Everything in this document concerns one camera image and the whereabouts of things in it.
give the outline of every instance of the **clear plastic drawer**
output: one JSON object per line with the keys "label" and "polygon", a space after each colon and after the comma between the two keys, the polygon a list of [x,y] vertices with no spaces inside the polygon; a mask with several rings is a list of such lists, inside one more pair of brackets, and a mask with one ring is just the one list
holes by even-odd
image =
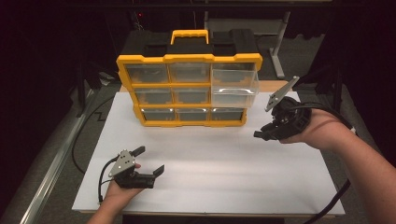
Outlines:
{"label": "clear plastic drawer", "polygon": [[170,88],[135,88],[134,93],[141,105],[172,104]]}
{"label": "clear plastic drawer", "polygon": [[237,94],[212,94],[212,106],[219,107],[243,107],[248,108],[253,105],[256,95]]}
{"label": "clear plastic drawer", "polygon": [[257,71],[252,70],[212,70],[212,86],[245,87],[255,86]]}
{"label": "clear plastic drawer", "polygon": [[172,82],[208,82],[210,63],[170,63]]}
{"label": "clear plastic drawer", "polygon": [[176,109],[178,118],[183,121],[207,120],[209,109],[207,108],[180,108]]}
{"label": "clear plastic drawer", "polygon": [[208,104],[209,87],[206,88],[173,88],[175,103]]}
{"label": "clear plastic drawer", "polygon": [[212,63],[212,69],[254,71],[256,70],[256,64],[255,63]]}
{"label": "clear plastic drawer", "polygon": [[210,111],[213,120],[240,120],[244,114],[243,108],[212,108]]}
{"label": "clear plastic drawer", "polygon": [[164,83],[168,82],[168,74],[164,63],[129,63],[125,64],[132,83]]}
{"label": "clear plastic drawer", "polygon": [[146,120],[175,120],[173,108],[147,108],[140,109]]}

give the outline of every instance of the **black cable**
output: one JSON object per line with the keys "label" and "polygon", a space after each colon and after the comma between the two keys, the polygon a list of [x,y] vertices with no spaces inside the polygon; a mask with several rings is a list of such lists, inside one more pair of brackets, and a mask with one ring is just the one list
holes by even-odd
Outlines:
{"label": "black cable", "polygon": [[99,200],[99,203],[101,203],[101,202],[103,201],[103,196],[102,196],[102,184],[103,184],[103,183],[102,183],[102,179],[103,179],[103,174],[105,173],[105,170],[106,170],[107,166],[108,166],[111,162],[116,161],[118,158],[119,158],[119,156],[117,156],[117,157],[111,159],[110,161],[108,161],[108,162],[106,163],[106,165],[103,167],[102,172],[100,173],[99,185],[98,185],[98,200]]}
{"label": "black cable", "polygon": [[91,112],[91,114],[84,120],[84,123],[83,123],[83,124],[81,125],[81,127],[79,128],[78,133],[77,133],[77,135],[76,135],[76,138],[75,138],[75,140],[74,140],[74,142],[73,142],[73,146],[72,146],[72,160],[73,160],[73,163],[75,164],[76,168],[77,168],[82,174],[84,174],[84,175],[85,175],[85,171],[83,171],[83,170],[81,169],[81,167],[79,167],[79,165],[77,164],[77,161],[76,161],[76,157],[75,157],[75,148],[76,148],[77,140],[78,140],[79,136],[81,135],[81,132],[82,132],[82,130],[84,129],[85,125],[87,124],[88,120],[91,118],[91,116],[92,116],[102,105],[104,105],[105,103],[107,103],[108,101],[110,101],[110,100],[113,99],[113,98],[114,98],[114,96],[112,96],[112,97],[106,99],[105,101],[103,101],[101,104],[99,104],[99,106],[97,106],[97,107]]}
{"label": "black cable", "polygon": [[106,180],[106,181],[102,182],[100,185],[104,185],[105,183],[110,182],[110,181],[112,181],[112,180],[113,180],[113,179]]}
{"label": "black cable", "polygon": [[349,179],[346,180],[346,183],[343,185],[343,187],[338,190],[338,192],[334,195],[330,203],[321,210],[321,212],[317,213],[310,219],[308,219],[304,224],[311,224],[314,223],[315,221],[319,220],[320,218],[324,217],[332,208],[335,206],[335,204],[338,202],[338,200],[341,199],[341,197],[344,195],[344,193],[349,189],[350,186],[350,181]]}
{"label": "black cable", "polygon": [[289,110],[302,109],[302,108],[324,110],[326,112],[331,113],[336,118],[338,118],[344,125],[346,125],[348,127],[349,130],[353,128],[353,126],[346,119],[344,119],[344,117],[342,115],[340,115],[338,112],[336,112],[335,110],[333,110],[327,106],[324,106],[324,105],[321,105],[318,103],[305,103],[302,105],[293,106],[293,107],[289,108]]}

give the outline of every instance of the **human arm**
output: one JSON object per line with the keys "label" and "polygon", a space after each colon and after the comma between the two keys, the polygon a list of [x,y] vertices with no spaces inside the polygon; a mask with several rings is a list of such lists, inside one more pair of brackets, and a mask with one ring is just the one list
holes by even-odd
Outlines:
{"label": "human arm", "polygon": [[88,224],[109,224],[113,223],[117,215],[122,211],[129,201],[143,189],[122,189],[114,181],[110,181],[106,196],[99,209],[88,221]]}
{"label": "human arm", "polygon": [[345,165],[371,223],[396,221],[396,169],[334,116],[313,109],[308,127],[280,142],[305,142],[335,153]]}

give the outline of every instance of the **small component box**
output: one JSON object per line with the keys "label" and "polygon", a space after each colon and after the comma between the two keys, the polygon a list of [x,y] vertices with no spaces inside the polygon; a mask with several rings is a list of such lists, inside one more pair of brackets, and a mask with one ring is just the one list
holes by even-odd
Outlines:
{"label": "small component box", "polygon": [[249,29],[133,31],[117,65],[144,126],[242,126],[262,56]]}

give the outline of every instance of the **table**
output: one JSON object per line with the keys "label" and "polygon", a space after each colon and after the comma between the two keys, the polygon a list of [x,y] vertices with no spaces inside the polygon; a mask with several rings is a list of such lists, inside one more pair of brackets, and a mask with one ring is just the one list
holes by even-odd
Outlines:
{"label": "table", "polygon": [[[163,164],[165,171],[124,214],[289,217],[319,212],[336,192],[320,152],[253,137],[272,121],[264,112],[269,94],[257,95],[243,127],[155,128],[141,126],[129,94],[118,92],[72,209],[94,212],[106,162],[123,149],[146,146],[136,158],[139,172],[150,174]],[[289,96],[298,99],[296,92]],[[337,203],[329,215],[344,213]]]}

